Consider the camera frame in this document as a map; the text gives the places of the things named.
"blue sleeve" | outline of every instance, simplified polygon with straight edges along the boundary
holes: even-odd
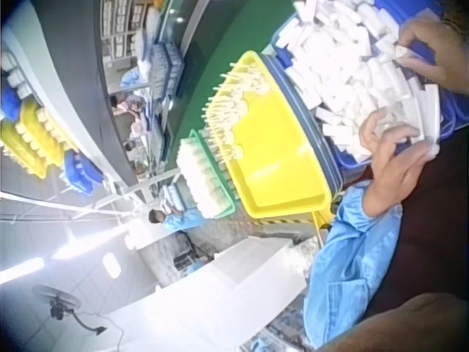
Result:
[[[353,327],[388,271],[396,249],[402,206],[377,218],[362,206],[370,182],[349,188],[324,247],[311,268],[303,319],[315,348]]]

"green tray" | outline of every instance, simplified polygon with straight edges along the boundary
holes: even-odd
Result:
[[[223,173],[221,172],[220,168],[218,167],[218,163],[215,161],[212,153],[210,152],[209,147],[205,143],[204,139],[200,136],[199,132],[195,130],[191,130],[189,133],[189,138],[195,139],[197,143],[200,144],[202,147],[204,154],[207,156],[208,161],[210,162],[211,169],[214,171],[215,175],[217,176],[216,180],[219,182],[219,186],[225,193],[226,198],[228,199],[230,206],[221,214],[217,215],[215,219],[221,219],[225,216],[231,215],[236,211],[236,199],[233,191],[230,189]]]

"yellow plastic bin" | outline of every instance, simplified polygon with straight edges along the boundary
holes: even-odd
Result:
[[[259,219],[325,209],[331,201],[328,182],[287,99],[256,53],[246,52],[239,63],[255,64],[271,87],[266,95],[244,94],[248,114],[232,129],[244,156],[226,166],[246,211]]]

